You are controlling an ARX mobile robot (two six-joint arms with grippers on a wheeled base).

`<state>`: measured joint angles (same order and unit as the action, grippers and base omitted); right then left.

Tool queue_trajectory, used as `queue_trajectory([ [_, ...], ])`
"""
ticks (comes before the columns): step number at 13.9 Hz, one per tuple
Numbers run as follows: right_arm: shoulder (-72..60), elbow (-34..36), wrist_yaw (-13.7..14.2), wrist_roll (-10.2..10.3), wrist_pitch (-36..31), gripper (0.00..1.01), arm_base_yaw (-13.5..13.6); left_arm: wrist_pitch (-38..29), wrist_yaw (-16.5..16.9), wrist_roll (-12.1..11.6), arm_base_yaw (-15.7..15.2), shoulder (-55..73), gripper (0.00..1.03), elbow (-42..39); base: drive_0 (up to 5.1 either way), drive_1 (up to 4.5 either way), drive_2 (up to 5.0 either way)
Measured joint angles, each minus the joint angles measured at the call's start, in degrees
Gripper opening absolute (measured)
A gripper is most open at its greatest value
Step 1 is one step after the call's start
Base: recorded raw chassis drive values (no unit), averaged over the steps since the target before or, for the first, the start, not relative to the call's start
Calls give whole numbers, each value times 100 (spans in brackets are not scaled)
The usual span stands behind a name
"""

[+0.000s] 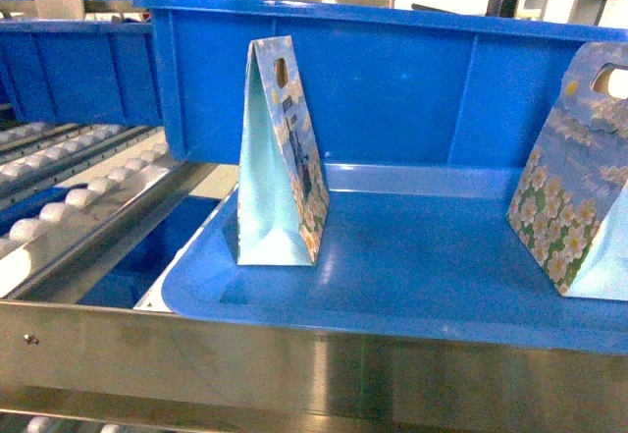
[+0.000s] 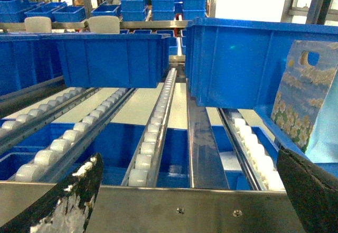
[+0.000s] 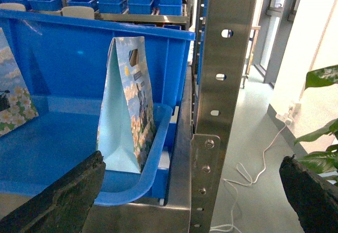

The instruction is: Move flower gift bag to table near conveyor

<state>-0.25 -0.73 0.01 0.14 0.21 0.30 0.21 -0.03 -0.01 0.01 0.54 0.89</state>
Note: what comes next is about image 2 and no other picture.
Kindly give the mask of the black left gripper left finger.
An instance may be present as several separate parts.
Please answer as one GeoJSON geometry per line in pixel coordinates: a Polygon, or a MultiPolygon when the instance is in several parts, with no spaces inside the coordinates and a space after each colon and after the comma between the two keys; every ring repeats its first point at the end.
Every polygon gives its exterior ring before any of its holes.
{"type": "Polygon", "coordinates": [[[92,154],[16,217],[1,232],[86,232],[102,181],[104,163],[92,154]]]}

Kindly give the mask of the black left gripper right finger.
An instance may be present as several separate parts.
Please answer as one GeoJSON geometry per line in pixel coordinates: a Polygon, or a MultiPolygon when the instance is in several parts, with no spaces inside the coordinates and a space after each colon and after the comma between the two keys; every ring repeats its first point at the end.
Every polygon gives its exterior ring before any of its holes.
{"type": "Polygon", "coordinates": [[[286,148],[276,166],[303,229],[337,232],[337,177],[286,148]]]}

